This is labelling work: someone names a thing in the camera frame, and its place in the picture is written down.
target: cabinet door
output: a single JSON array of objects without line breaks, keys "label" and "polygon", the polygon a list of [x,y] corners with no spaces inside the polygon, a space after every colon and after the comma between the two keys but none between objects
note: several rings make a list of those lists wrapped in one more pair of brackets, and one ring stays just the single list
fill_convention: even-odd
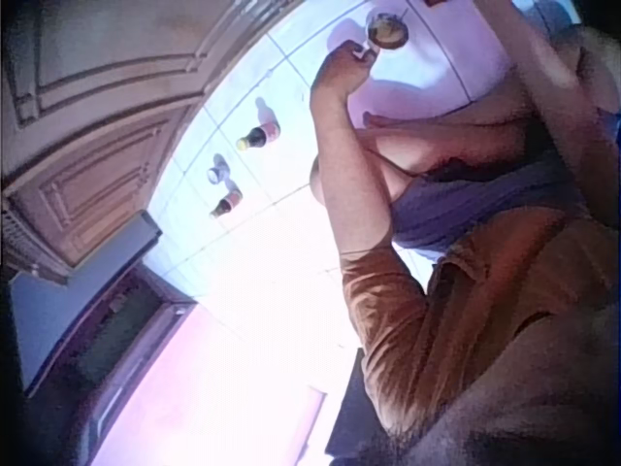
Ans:
[{"label": "cabinet door", "polygon": [[71,266],[147,203],[191,106],[109,125],[18,189],[10,202]]},{"label": "cabinet door", "polygon": [[139,108],[206,98],[294,2],[13,3],[2,11],[5,184],[78,131]]}]

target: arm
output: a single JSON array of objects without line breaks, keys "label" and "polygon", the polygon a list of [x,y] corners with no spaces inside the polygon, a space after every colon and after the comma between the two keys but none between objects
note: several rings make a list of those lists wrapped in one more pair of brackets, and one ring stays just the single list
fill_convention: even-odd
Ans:
[{"label": "arm", "polygon": [[515,62],[556,148],[596,219],[618,228],[618,147],[577,75],[507,0],[474,0]]},{"label": "arm", "polygon": [[362,150],[349,119],[347,97],[369,76],[375,54],[346,42],[334,50],[312,86],[310,110],[319,148],[319,176],[341,255],[390,246],[386,186]]},{"label": "arm", "polygon": [[345,43],[322,65],[310,108],[319,146],[319,176],[341,255],[343,294],[365,351],[365,385],[385,427],[407,405],[418,359],[416,337],[427,300],[391,244],[385,186],[349,120],[346,101],[369,76],[375,55]]}]

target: brown bottle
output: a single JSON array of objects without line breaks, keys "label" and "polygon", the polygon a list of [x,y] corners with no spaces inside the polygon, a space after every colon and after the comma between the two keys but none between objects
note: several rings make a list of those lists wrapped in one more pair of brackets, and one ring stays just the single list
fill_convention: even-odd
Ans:
[{"label": "brown bottle", "polygon": [[252,130],[247,136],[238,140],[237,149],[247,150],[249,148],[262,148],[280,135],[280,128],[276,123],[265,123]]},{"label": "brown bottle", "polygon": [[242,192],[238,189],[233,189],[217,203],[217,206],[215,206],[215,209],[213,209],[211,213],[212,218],[218,218],[219,216],[228,214],[242,202],[242,199]]}]

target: orange shirt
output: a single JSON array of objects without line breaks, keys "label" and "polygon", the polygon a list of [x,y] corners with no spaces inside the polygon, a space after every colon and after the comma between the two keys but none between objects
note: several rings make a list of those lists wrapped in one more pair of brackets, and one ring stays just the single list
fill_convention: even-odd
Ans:
[{"label": "orange shirt", "polygon": [[538,317],[607,299],[618,233],[553,209],[506,211],[451,247],[427,295],[392,248],[341,264],[367,392],[382,425],[403,433],[423,428]]}]

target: woman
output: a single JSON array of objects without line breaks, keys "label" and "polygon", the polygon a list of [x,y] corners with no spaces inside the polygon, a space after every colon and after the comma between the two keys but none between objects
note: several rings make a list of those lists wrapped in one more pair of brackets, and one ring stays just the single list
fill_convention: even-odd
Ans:
[{"label": "woman", "polygon": [[[552,45],[616,138],[619,45],[584,26],[563,31]],[[366,114],[365,121],[369,129],[358,130],[358,138],[388,190],[393,240],[403,248],[437,261],[473,226],[519,206],[586,214],[515,70],[487,96],[446,116],[398,121]],[[310,187],[323,204],[318,168],[315,159]]]},{"label": "woman", "polygon": [[[312,86],[314,190],[341,257],[367,393],[391,439],[347,463],[618,464],[619,148],[602,113],[618,110],[618,76],[599,66],[592,32],[574,29],[552,48],[508,0],[474,3],[519,80],[464,111],[401,132],[356,131],[347,98],[376,55],[358,58],[351,42]],[[529,123],[518,118],[532,109],[553,141],[543,155],[523,150]],[[420,176],[450,158],[461,160],[457,173]],[[472,180],[499,159],[516,166]],[[425,194],[432,183],[436,196]],[[483,186],[476,197],[471,183]],[[451,196],[467,198],[466,220]],[[395,236],[441,255],[427,293]]]}]

